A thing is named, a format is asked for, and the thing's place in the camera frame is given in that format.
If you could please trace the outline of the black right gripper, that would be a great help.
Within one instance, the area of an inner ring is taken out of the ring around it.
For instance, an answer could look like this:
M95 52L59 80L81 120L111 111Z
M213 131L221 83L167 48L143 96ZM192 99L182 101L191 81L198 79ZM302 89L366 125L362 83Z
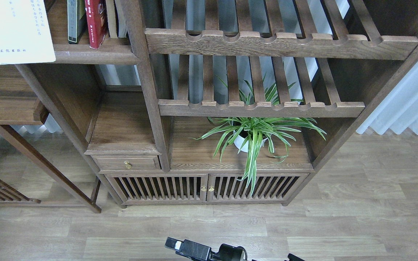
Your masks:
M222 244L218 252L212 251L211 247L189 240L178 240L167 237L166 248L180 252L181 256L193 261L246 261L247 252L242 246Z

